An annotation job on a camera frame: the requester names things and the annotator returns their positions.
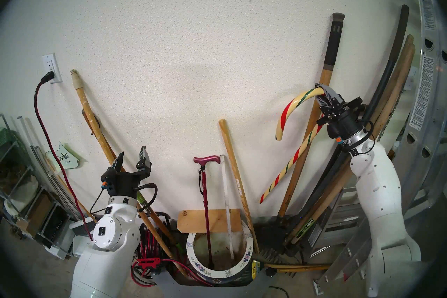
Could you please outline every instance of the sign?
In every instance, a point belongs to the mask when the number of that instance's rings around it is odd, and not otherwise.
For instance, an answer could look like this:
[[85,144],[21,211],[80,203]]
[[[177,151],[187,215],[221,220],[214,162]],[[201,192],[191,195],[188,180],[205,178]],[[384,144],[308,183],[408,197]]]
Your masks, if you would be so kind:
[[[68,152],[68,150],[65,149],[65,147],[62,145],[61,142],[59,142],[59,149],[55,151],[55,153],[64,169],[76,168],[79,165],[78,159],[74,157],[72,154],[70,154],[70,152]],[[56,172],[59,173],[60,167],[56,162],[56,160],[54,159],[54,156],[51,153],[51,151],[46,152],[45,157],[51,162]]]

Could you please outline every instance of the yellow label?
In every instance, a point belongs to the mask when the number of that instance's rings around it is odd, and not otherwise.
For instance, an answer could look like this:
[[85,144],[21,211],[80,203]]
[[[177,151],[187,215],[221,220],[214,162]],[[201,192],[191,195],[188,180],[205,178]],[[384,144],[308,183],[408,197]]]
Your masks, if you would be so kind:
[[261,264],[259,261],[253,260],[252,262],[252,279],[254,280],[256,275],[259,273]]

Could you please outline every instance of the white pipe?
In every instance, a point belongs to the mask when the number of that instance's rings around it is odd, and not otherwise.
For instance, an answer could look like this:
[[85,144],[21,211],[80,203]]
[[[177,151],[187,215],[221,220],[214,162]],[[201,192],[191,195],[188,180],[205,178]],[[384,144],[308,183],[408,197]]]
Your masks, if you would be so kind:
[[227,166],[225,165],[225,155],[220,156],[220,166],[222,168],[222,180],[223,180],[223,192],[225,196],[225,210],[227,211],[227,227],[228,227],[228,242],[230,243],[230,255],[231,259],[234,259],[233,250],[233,237],[231,233],[231,220],[230,220],[230,205],[228,202],[228,177],[227,177]]

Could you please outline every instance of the warning label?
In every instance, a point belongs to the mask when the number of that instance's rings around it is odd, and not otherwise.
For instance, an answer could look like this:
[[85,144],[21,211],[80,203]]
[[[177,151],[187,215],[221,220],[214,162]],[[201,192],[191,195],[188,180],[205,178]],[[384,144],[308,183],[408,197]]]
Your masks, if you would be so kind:
[[309,237],[309,244],[310,244],[311,248],[314,246],[316,240],[320,236],[321,231],[322,231],[321,226],[317,223]]
[[430,100],[431,84],[433,83],[434,59],[424,56],[422,64],[421,80],[417,91],[416,105],[410,119],[410,126],[421,130],[427,113],[428,102]]
[[428,30],[434,30],[434,18],[431,9],[431,1],[423,0],[424,5],[424,27]]

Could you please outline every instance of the box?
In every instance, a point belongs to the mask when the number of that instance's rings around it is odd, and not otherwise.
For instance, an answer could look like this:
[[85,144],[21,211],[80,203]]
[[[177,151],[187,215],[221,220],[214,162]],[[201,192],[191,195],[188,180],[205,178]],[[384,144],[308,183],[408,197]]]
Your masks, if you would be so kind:
[[20,218],[17,220],[16,226],[34,238],[50,212],[51,206],[50,198],[46,193],[42,192],[33,205],[33,208],[28,212],[28,221]]

